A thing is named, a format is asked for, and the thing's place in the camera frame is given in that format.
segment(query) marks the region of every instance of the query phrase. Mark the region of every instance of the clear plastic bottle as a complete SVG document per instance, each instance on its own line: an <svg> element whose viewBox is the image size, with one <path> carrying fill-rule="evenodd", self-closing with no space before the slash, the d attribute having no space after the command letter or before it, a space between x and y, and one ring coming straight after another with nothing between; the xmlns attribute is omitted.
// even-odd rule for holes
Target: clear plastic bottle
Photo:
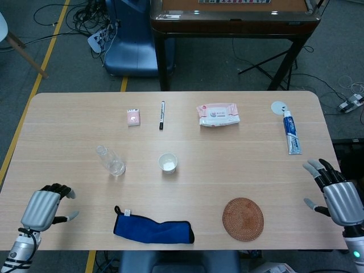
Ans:
<svg viewBox="0 0 364 273"><path fill-rule="evenodd" d="M102 165L113 175L122 175L125 172L125 164L120 157L111 149L103 145L96 148L96 153L101 159Z"/></svg>

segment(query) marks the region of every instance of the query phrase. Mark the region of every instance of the blue cloth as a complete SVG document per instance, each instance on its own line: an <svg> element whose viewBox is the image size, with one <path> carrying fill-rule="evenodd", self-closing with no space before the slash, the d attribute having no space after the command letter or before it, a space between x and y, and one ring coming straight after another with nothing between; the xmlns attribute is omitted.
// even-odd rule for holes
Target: blue cloth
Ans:
<svg viewBox="0 0 364 273"><path fill-rule="evenodd" d="M152 219L133 215L124 216L115 207L117 219L114 234L142 243L193 243L195 236L188 221L157 223Z"/></svg>

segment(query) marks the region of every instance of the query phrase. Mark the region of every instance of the gray carpet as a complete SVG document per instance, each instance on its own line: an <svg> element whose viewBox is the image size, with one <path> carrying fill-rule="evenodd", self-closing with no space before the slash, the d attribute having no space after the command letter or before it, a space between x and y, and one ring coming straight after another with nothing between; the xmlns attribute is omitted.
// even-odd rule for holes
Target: gray carpet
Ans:
<svg viewBox="0 0 364 273"><path fill-rule="evenodd" d="M49 0L47 3L62 1ZM53 26L40 26L32 19L35 10L45 4L41 0L3 0L0 2L0 12L6 18L12 32L24 42L29 42L53 34ZM61 7L52 7L41 11L38 18L43 23L56 22L60 11ZM364 81L363 14L364 5L332 0L322 22L307 43L315 49L314 53L302 51L298 58L299 68L294 73L315 75L338 92L349 96L350 91L340 88L338 79L342 75L349 75L354 81ZM63 24L61 32L67 31ZM46 40L29 45L26 50L41 64L48 45L49 40ZM210 45L210 50L206 50L206 45ZM7 46L6 42L0 43L0 47ZM284 51L288 46L289 42L285 40L234 40L236 54L253 63ZM274 72L280 61L281 59L273 61L264 67ZM256 69L241 76L237 75L240 69L248 66L248 63L234 57L231 39L179 39L171 89L265 90L270 81ZM87 41L81 35L67 35L57 39L47 73L50 77L42 80L38 92L118 92L121 86L121 78L109 76L100 60L91 57ZM36 75L36 71L18 53L0 53L0 163L5 158ZM292 84L295 86L292 89L304 87L318 96L331 92L322 82L310 77L293 76ZM159 90L158 79L129 79L128 92L149 90ZM322 98L322 102L336 107L340 100L334 94L329 94ZM330 107L323 106L322 109L327 114L336 113L335 109ZM331 137L364 138L364 126L359 122L360 113L361 110L358 109L348 115L327 115L326 121ZM0 252L1 261L5 256L5 252ZM354 272L349 257L338 251L265 251L264 257L273 262L287 262L298 272L309 272L328 266ZM35 257L31 272L84 272L86 259L87 252L84 251L40 251Z"/></svg>

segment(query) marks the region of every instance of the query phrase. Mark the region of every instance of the silver robotic hand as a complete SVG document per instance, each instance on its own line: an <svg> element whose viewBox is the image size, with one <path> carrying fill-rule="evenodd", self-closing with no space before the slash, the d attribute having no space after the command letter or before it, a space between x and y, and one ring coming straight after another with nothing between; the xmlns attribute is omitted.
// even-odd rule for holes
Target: silver robotic hand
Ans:
<svg viewBox="0 0 364 273"><path fill-rule="evenodd" d="M331 217L344 227L342 233L359 273L364 273L364 207L354 184L347 181L324 159L309 160L303 167L311 173L324 195L327 208L310 199L305 203L315 212Z"/></svg>
<svg viewBox="0 0 364 273"><path fill-rule="evenodd" d="M63 197L76 198L76 194L66 185L46 185L34 192L21 220L24 227L19 228L16 239L1 273L27 273L35 251L41 241L40 232L49 229L52 224L68 222L78 215L78 211L69 216L55 216Z"/></svg>

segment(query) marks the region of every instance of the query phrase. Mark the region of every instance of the woven coaster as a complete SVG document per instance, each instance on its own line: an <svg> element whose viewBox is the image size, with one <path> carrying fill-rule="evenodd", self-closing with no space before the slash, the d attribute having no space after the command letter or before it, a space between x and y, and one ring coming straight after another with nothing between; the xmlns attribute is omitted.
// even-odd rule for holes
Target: woven coaster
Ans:
<svg viewBox="0 0 364 273"><path fill-rule="evenodd" d="M232 199L226 205L222 223L231 237L248 242L257 239L262 233L264 217L256 203L240 197Z"/></svg>

